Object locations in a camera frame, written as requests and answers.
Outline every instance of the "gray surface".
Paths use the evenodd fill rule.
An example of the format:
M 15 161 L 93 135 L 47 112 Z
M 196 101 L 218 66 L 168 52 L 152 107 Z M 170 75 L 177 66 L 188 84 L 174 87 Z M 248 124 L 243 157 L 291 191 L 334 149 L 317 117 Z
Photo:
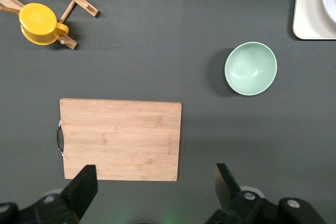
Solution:
M 21 0 L 58 15 L 69 0 Z M 66 24 L 80 44 L 36 46 L 14 14 L 0 13 L 0 202 L 21 208 L 64 187 L 55 146 L 59 99 L 183 104 L 177 182 L 99 181 L 82 223 L 204 223 L 219 207 L 215 163 L 272 202 L 310 202 L 336 223 L 335 41 L 299 41 L 295 0 L 88 0 Z M 224 81 L 228 54 L 247 41 L 278 60 L 273 85 L 255 97 Z

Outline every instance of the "light green ceramic bowl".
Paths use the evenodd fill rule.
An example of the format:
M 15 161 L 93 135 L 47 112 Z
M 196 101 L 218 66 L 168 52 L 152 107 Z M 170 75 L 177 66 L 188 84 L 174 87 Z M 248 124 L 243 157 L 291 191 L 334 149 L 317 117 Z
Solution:
M 259 42 L 247 42 L 231 52 L 224 72 L 230 87 L 237 93 L 260 94 L 274 81 L 277 60 L 268 46 Z

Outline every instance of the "yellow cup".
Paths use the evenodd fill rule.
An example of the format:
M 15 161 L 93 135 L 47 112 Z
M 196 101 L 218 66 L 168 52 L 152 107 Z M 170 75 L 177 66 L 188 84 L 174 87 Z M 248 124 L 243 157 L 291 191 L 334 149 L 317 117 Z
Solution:
M 67 35 L 69 27 L 58 23 L 55 13 L 43 4 L 30 3 L 19 13 L 21 31 L 31 42 L 38 45 L 54 43 L 59 35 Z

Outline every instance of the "wooden rack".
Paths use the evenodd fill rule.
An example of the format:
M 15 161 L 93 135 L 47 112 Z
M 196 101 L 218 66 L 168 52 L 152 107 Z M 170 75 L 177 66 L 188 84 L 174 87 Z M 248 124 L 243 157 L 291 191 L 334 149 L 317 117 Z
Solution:
M 21 10 L 21 8 L 24 6 L 24 4 L 21 3 L 19 0 L 0 0 L 0 4 L 4 5 L 5 7 L 8 7 L 7 11 L 11 11 L 10 9 Z M 68 5 L 68 7 L 64 11 L 58 22 L 63 23 L 67 19 L 67 17 L 69 16 L 70 12 L 72 11 L 72 9 L 75 7 L 76 4 L 81 6 L 93 17 L 95 17 L 98 14 L 98 9 L 96 9 L 86 0 L 71 0 L 70 4 Z M 71 49 L 74 49 L 77 46 L 77 42 L 67 35 L 59 35 L 58 41 Z

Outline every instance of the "cutting board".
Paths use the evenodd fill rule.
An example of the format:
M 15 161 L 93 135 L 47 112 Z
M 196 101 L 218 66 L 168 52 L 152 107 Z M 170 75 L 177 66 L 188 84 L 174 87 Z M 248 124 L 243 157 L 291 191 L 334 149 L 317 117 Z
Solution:
M 98 179 L 176 181 L 182 105 L 61 99 L 64 175 L 87 164 Z

